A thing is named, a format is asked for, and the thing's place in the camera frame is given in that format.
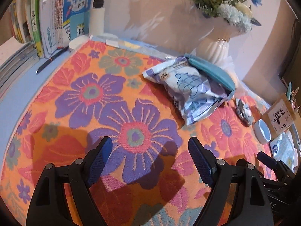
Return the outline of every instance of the flower center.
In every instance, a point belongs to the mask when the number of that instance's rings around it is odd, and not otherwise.
[[[13,157],[14,154],[15,154],[15,150],[16,150],[16,146],[15,144],[12,142],[9,146],[9,149],[8,149],[8,154],[10,157]]]
[[[123,67],[126,67],[131,63],[130,60],[126,57],[118,57],[114,61],[116,64],[121,65]]]
[[[103,97],[103,89],[96,84],[86,85],[81,90],[80,100],[86,105],[98,102]]]
[[[132,153],[143,153],[151,145],[151,132],[141,122],[123,124],[119,135],[121,146]]]
[[[221,121],[221,128],[222,128],[222,132],[227,136],[227,137],[231,137],[232,135],[232,129],[231,126],[229,125],[229,123],[225,120]]]

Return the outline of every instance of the flower bouquet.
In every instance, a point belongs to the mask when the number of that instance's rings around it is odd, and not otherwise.
[[[261,26],[261,24],[253,17],[252,6],[247,6],[248,0],[191,0],[196,7],[202,10],[206,18],[221,17],[228,25],[235,26],[239,33],[248,33],[252,30],[252,24]],[[262,5],[261,0],[251,0],[257,7]],[[203,40],[200,45],[202,58],[215,63],[223,57],[228,56],[229,40],[233,30],[223,28],[223,35],[209,34],[211,39]]]

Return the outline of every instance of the orange tablecloth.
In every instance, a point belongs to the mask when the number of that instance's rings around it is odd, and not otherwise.
[[[217,158],[230,164],[246,158],[274,179],[256,160],[259,151],[270,155],[268,145],[243,126],[234,102],[185,126],[164,88],[141,76],[158,63],[89,41],[50,77],[18,122],[2,167],[0,195],[22,225],[44,166],[83,158],[103,136],[112,138],[113,152],[91,194],[109,226],[193,225],[210,192],[188,152],[193,136]],[[257,120],[264,107],[251,97],[243,100]],[[81,225],[65,189],[73,220]],[[220,223],[229,210],[227,204]]]

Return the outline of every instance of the pen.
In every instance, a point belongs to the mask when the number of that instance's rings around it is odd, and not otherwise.
[[[53,55],[50,59],[48,59],[44,64],[42,64],[36,71],[36,74],[40,73],[43,69],[45,69],[53,60],[55,60],[58,56],[60,56],[62,53],[66,52],[69,47],[63,48],[61,51],[59,51],[57,54]]]

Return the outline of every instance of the white paper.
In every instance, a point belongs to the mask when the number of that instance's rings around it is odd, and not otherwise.
[[[285,131],[293,123],[283,99],[281,99],[268,113],[268,117],[276,133]]]

